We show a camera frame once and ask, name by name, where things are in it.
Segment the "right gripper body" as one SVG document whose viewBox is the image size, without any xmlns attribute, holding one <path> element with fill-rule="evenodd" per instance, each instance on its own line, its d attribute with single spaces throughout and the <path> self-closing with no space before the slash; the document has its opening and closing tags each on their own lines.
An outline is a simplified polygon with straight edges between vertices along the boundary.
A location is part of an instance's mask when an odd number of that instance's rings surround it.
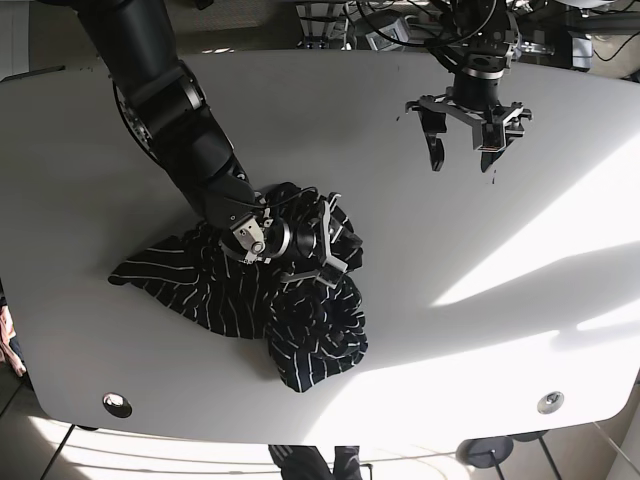
<svg viewBox="0 0 640 480">
<path fill-rule="evenodd" d="M 291 272 L 282 273 L 282 284 L 320 283 L 316 276 L 325 262 L 340 259 L 332 248 L 346 232 L 344 224 L 334 215 L 341 197 L 338 192 L 323 196 L 317 190 L 299 190 L 277 202 L 278 209 L 291 205 L 281 215 L 283 248 L 284 257 L 296 264 Z"/>
</svg>

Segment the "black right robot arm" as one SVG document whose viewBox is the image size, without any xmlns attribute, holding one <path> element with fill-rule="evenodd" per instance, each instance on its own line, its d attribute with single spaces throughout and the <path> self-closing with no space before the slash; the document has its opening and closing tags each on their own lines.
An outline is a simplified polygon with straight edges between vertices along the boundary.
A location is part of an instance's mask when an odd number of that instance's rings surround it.
<svg viewBox="0 0 640 480">
<path fill-rule="evenodd" d="M 306 268 L 284 275 L 284 282 L 336 287 L 348 265 L 332 250 L 338 233 L 331 202 L 319 200 L 314 223 L 305 225 L 278 211 L 300 192 L 269 203 L 254 190 L 196 76 L 178 56 L 164 2 L 69 5 L 109 70 L 127 128 L 193 210 L 220 231 L 223 252 L 246 264 L 295 259 Z"/>
</svg>

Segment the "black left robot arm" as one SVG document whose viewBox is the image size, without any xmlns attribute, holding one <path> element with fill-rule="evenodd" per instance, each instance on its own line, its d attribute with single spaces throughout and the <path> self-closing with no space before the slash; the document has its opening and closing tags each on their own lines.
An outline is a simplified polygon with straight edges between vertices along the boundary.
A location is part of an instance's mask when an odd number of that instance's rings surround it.
<svg viewBox="0 0 640 480">
<path fill-rule="evenodd" d="M 498 94 L 520 43 L 519 27 L 504 1 L 456 1 L 445 19 L 455 36 L 428 41 L 426 46 L 454 75 L 453 84 L 441 95 L 407 102 L 405 110 L 418 114 L 434 171 L 444 165 L 441 136 L 447 132 L 446 119 L 452 117 L 471 128 L 472 147 L 481 153 L 485 172 L 524 136 L 523 122 L 533 118 L 523 103 L 504 105 Z"/>
</svg>

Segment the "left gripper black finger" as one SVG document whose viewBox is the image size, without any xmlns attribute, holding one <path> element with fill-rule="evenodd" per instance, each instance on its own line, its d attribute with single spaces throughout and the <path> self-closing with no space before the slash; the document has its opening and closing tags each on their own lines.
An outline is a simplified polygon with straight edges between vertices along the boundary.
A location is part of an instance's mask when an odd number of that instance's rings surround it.
<svg viewBox="0 0 640 480">
<path fill-rule="evenodd" d="M 481 152 L 481 164 L 480 168 L 485 173 L 505 152 L 506 149 L 516 140 L 519 140 L 521 135 L 505 135 L 494 136 L 479 147 Z"/>
<path fill-rule="evenodd" d="M 433 171 L 439 172 L 444 165 L 445 159 L 444 146 L 440 135 L 447 132 L 446 115 L 421 109 L 419 118 L 429 151 L 431 168 Z"/>
</svg>

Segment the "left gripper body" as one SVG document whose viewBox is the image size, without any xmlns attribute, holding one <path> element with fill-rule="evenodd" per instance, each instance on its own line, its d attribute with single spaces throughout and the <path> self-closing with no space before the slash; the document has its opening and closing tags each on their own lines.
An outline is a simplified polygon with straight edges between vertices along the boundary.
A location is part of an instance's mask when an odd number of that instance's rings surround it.
<svg viewBox="0 0 640 480">
<path fill-rule="evenodd" d="M 480 128 L 485 122 L 504 123 L 506 135 L 524 135 L 524 121 L 532 121 L 533 113 L 522 102 L 513 102 L 504 106 L 499 100 L 479 99 L 467 101 L 454 95 L 454 89 L 448 87 L 441 95 L 423 95 L 417 100 L 408 101 L 405 104 L 405 112 L 415 112 L 419 116 L 421 109 L 432 112 L 444 113 L 446 120 L 451 117 L 465 125 L 472 132 L 472 147 L 479 150 Z"/>
</svg>

